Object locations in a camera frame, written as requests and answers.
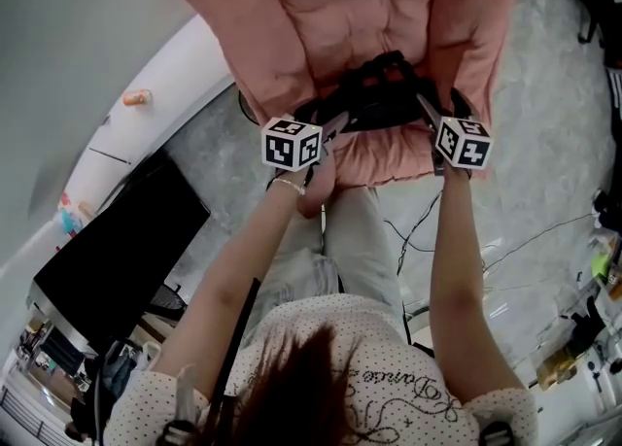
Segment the small orange packet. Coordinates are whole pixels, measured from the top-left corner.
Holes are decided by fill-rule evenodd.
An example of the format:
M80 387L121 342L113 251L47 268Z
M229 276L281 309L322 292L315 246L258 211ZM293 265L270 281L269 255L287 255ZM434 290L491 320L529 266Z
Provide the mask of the small orange packet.
M147 106L153 102L153 95L148 89L131 90L123 94L121 102L126 107Z

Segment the black monitor screen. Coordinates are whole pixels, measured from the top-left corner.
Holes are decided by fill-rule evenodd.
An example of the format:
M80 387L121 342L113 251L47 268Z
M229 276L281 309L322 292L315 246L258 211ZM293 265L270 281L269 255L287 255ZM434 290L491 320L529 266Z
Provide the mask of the black monitor screen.
M33 279L33 300L80 351L130 335L210 212L163 150Z

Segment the grey trousers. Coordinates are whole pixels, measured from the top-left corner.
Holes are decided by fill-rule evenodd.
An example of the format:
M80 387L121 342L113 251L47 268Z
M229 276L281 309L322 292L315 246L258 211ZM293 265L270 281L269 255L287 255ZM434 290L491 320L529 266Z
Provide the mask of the grey trousers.
M345 293L387 307L397 332L405 335L402 297L375 189L346 189L327 207L327 223L295 212L264 278L247 323L250 337L259 323L286 302Z

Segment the pink padded jacket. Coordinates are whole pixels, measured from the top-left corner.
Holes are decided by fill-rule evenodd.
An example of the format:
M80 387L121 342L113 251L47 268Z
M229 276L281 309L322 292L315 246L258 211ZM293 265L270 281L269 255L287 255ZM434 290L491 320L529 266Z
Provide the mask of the pink padded jacket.
M514 0L187 0L210 26L263 128L332 92L346 71L400 51L434 81L453 116L451 88L490 132L492 84ZM317 216L341 190L443 174L436 132L421 120L323 140L298 211Z

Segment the white dotted shirt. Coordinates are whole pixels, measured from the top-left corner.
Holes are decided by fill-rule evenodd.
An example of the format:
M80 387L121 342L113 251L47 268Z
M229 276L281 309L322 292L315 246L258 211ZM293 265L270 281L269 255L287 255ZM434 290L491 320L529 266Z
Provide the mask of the white dotted shirt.
M495 422L509 427L515 446L536 445L536 406L528 391L492 391L460 403L433 358L407 344L388 306L345 293L272 309L237 352L225 396L251 388L260 359L276 351L280 337L305 340L322 325L335 331L337 365L354 351L346 393L353 431L344 446L476 446Z

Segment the person's left forearm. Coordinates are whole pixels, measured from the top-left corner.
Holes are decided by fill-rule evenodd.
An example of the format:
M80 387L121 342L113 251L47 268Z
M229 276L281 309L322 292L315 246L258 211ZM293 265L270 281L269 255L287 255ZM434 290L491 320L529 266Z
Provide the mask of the person's left forearm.
M275 178L247 221L206 270L188 309L161 346L152 371L176 377L191 367L209 398L253 281L263 280L294 215L307 172Z

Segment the black white striped cloth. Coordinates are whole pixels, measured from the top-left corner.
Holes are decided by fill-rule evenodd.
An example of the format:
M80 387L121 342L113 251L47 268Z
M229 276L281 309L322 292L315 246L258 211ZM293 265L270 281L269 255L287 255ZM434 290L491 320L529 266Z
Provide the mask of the black white striped cloth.
M612 114L622 121L622 69L606 68L611 93Z

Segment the white cluttered shelf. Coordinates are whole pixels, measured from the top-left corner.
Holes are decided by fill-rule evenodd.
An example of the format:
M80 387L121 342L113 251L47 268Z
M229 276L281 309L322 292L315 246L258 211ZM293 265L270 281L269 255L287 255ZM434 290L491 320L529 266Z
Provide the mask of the white cluttered shelf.
M534 385L546 392L576 376L585 361L596 378L614 364L622 341L622 237L597 228L587 242L589 260L577 272L574 302L560 312L533 354Z

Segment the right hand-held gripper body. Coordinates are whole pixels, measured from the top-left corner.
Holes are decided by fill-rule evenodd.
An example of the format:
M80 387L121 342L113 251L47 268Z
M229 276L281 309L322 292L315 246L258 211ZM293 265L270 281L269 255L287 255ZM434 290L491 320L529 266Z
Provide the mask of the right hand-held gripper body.
M452 167L480 171L487 167L493 143L482 122L442 117L434 148Z

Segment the white curved counter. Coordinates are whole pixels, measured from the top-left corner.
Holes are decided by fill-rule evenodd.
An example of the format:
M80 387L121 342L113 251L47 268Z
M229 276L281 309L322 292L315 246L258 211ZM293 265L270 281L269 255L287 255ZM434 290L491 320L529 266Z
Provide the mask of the white curved counter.
M130 82L153 102L126 107L121 97L97 128L63 182L52 213L0 275L36 250L51 255L105 209L123 180L186 122L233 83L219 42L199 16L185 24Z

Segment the black mesh wastebasket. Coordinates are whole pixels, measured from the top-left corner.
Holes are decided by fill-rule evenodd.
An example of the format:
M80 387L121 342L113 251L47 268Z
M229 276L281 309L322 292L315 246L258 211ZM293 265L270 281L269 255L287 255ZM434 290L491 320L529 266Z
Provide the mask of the black mesh wastebasket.
M246 120L248 120L254 125L259 125L257 117L255 116L255 113L251 109L247 99L245 98L241 90L238 91L238 107L241 113L243 114L243 116L246 118Z

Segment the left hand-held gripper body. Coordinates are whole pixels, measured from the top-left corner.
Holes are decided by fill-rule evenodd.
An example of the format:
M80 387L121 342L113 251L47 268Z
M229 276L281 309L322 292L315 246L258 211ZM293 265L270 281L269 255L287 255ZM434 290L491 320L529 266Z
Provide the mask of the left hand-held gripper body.
M297 172L321 157L323 129L315 124L272 118L261 129L262 163Z

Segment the person's right forearm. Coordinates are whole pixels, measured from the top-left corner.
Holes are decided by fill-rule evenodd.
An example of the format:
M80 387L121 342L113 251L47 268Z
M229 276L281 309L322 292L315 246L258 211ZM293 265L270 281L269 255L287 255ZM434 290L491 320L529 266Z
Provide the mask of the person's right forearm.
M460 402L523 384L503 357L483 311L483 269L470 178L444 166L432 261L430 327L436 362Z

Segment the black fabric bag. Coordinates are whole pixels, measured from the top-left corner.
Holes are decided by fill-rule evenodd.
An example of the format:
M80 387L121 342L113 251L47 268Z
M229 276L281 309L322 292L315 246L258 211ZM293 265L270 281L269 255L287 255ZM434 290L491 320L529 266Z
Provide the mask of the black fabric bag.
M341 133L394 128L418 120L428 127L422 118L418 93L442 116L450 114L441 106L432 79L418 76L400 51L384 52L363 66L346 71L332 92L297 108L294 119L322 127L347 111L349 124Z

